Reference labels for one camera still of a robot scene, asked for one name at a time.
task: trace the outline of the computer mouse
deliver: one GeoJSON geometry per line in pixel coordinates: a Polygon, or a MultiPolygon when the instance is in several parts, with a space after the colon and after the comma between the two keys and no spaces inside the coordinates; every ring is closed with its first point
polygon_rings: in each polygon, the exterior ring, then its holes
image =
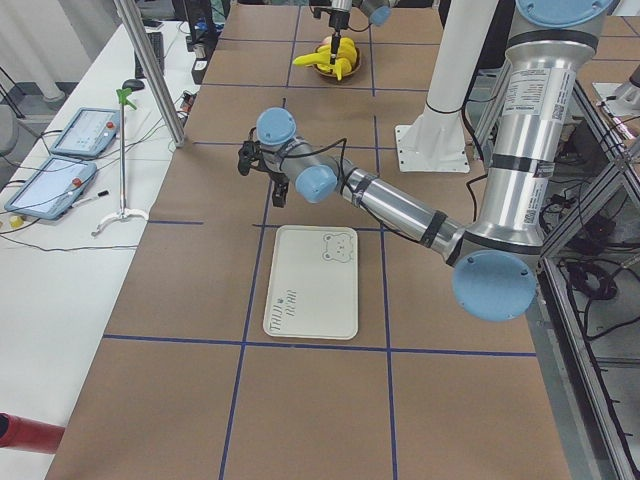
{"type": "Polygon", "coordinates": [[[144,82],[137,78],[130,78],[129,80],[124,81],[122,88],[130,88],[131,91],[136,92],[144,88],[144,82]]]}

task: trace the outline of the white table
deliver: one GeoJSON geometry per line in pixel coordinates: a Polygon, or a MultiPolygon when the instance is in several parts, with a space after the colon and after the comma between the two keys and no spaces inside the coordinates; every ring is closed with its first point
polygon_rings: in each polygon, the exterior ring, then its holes
{"type": "MultiPolygon", "coordinates": [[[[191,78],[195,59],[185,46],[186,24],[165,22],[161,31],[165,46],[165,80],[171,98],[184,90],[196,92],[191,78]]],[[[53,119],[47,130],[62,129],[80,107],[118,108],[115,90],[133,77],[133,47],[121,26],[53,119]]],[[[156,126],[164,125],[151,90],[134,92],[127,108],[126,140],[131,143],[156,126]]],[[[47,136],[53,143],[54,135],[47,136]]],[[[166,127],[127,154],[128,205],[149,211],[153,205],[174,149],[166,127]]],[[[98,160],[98,167],[119,158],[118,142],[98,160]]],[[[23,166],[39,167],[47,157],[41,142],[23,166]]],[[[13,177],[27,179],[32,171],[20,169],[13,177]]],[[[84,196],[102,190],[110,194],[70,210],[55,222],[41,221],[12,239],[44,248],[137,245],[144,220],[111,224],[96,239],[98,222],[119,206],[119,164],[99,171],[84,196]]],[[[15,188],[0,192],[4,205],[15,188]]],[[[9,215],[0,215],[1,231],[10,230],[9,215]]],[[[66,425],[76,403],[96,348],[109,319],[135,249],[41,252],[0,238],[0,268],[4,288],[0,293],[0,412],[66,425]]],[[[0,449],[0,476],[5,480],[44,478],[52,455],[0,449]]]]}

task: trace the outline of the tablet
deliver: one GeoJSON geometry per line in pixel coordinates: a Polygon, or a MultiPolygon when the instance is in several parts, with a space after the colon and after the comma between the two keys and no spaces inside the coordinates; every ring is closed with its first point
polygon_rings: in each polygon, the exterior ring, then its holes
{"type": "Polygon", "coordinates": [[[97,171],[94,163],[51,155],[4,208],[11,213],[55,220],[71,207],[97,171]]]}
{"type": "Polygon", "coordinates": [[[51,153],[96,158],[107,148],[120,128],[120,112],[81,108],[51,146],[51,153]]]}

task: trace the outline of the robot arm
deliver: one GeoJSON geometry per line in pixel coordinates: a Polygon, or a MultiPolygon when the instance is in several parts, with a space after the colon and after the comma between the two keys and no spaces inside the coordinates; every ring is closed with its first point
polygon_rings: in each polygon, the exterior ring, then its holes
{"type": "Polygon", "coordinates": [[[576,73],[595,54],[610,2],[600,8],[591,1],[571,3],[584,8],[561,14],[565,2],[517,0],[506,51],[512,73],[474,223],[463,226],[342,157],[314,152],[284,109],[268,109],[258,118],[259,141],[240,150],[241,173],[257,163],[272,178],[293,181],[313,203],[336,191],[440,253],[455,269],[458,303],[471,314],[494,321],[517,317],[535,296],[533,271],[542,247],[538,215],[576,73]]]}
{"type": "Polygon", "coordinates": [[[371,25],[384,24],[391,15],[391,8],[398,0],[331,0],[331,7],[316,7],[313,16],[320,18],[323,11],[329,13],[329,26],[333,28],[331,36],[331,57],[329,63],[334,65],[340,48],[340,31],[349,28],[351,8],[358,8],[369,20],[371,25]]]}

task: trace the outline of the white pole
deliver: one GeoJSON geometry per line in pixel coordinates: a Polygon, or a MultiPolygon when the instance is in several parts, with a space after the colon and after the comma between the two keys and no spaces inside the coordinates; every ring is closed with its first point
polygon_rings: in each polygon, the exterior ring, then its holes
{"type": "Polygon", "coordinates": [[[9,47],[9,51],[13,52],[16,60],[20,60],[31,78],[44,96],[44,101],[51,104],[61,104],[65,98],[64,92],[58,88],[53,77],[43,65],[40,55],[34,50],[33,46],[24,37],[23,31],[26,27],[23,20],[15,12],[10,2],[3,2],[3,14],[6,16],[3,21],[2,29],[0,29],[0,38],[3,43],[9,47]]]}
{"type": "Polygon", "coordinates": [[[469,171],[460,108],[497,4],[451,1],[424,112],[395,130],[401,171],[469,171]]]}

